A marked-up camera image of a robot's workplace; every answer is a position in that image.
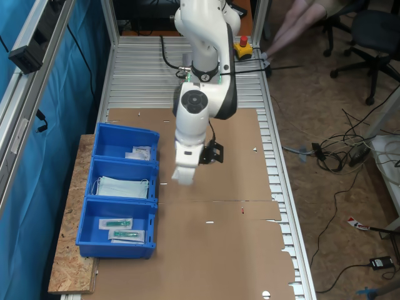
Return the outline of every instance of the face mask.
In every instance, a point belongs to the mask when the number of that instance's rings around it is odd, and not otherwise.
[[[100,177],[93,184],[92,194],[96,183],[97,191],[95,195],[98,196],[146,199],[148,195],[149,181],[147,179],[142,181],[125,181],[109,177]]]

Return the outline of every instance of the blue plastic bin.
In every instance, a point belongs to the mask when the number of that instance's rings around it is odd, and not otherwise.
[[[116,199],[127,199],[135,201],[149,201],[157,203],[156,198],[156,181],[158,175],[158,165],[149,164],[141,161],[130,160],[117,160],[117,159],[104,159],[92,157],[89,176],[87,177],[86,193],[85,196],[93,196],[95,198],[103,198],[104,196],[92,195],[96,193],[96,181],[103,177],[109,177],[117,180],[128,181],[142,181],[147,179],[149,181],[149,189],[146,199],[116,197]]]
[[[81,256],[95,258],[150,258],[156,243],[154,219],[157,204],[149,202],[102,200],[85,197],[76,236]],[[108,239],[108,230],[99,229],[100,219],[133,218],[132,229],[145,230],[144,244],[119,244]]]
[[[125,159],[125,153],[131,153],[133,146],[151,147],[148,163],[157,162],[157,145],[160,135],[151,130],[99,123],[94,140],[93,156]]]

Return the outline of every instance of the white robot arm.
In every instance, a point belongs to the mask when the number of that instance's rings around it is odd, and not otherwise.
[[[191,80],[182,84],[174,101],[176,168],[172,178],[180,184],[192,184],[199,163],[222,162],[221,145],[212,141],[204,147],[204,143],[209,118],[228,119],[238,106],[232,74],[233,42],[240,18],[225,0],[181,0],[175,25],[190,42],[193,57]]]

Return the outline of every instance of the red button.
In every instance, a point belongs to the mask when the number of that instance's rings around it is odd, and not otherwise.
[[[248,37],[247,37],[247,36],[242,36],[242,37],[240,38],[240,43],[239,43],[239,45],[240,45],[241,47],[246,47],[247,44],[248,44]]]

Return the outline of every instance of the brown cardboard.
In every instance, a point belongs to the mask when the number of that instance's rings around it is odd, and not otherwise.
[[[250,212],[254,203],[263,208]],[[263,300],[264,291],[271,300],[294,299],[281,228],[263,221],[278,203],[246,202],[244,214],[231,214],[238,204],[160,204],[154,255],[100,260],[96,290],[82,300]]]
[[[224,146],[224,163],[200,165],[194,184],[171,179],[175,168],[175,117],[170,109],[110,109],[113,124],[147,128],[160,133],[159,202],[270,201],[268,175],[257,112],[239,109],[230,119],[212,119],[217,142]],[[207,130],[207,140],[212,138]]]

